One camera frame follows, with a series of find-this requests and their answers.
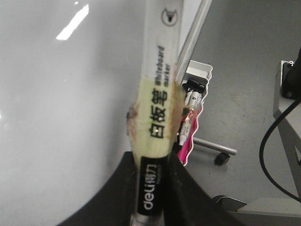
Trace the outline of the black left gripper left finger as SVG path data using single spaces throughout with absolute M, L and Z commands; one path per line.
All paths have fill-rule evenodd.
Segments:
M 113 175 L 80 210 L 60 226 L 128 226 L 134 210 L 136 172 L 132 152 L 125 152 Z

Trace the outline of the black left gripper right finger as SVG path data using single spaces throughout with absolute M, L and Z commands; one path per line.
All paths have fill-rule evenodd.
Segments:
M 218 207 L 196 183 L 177 154 L 173 145 L 164 182 L 165 225 L 241 226 L 241 222 Z

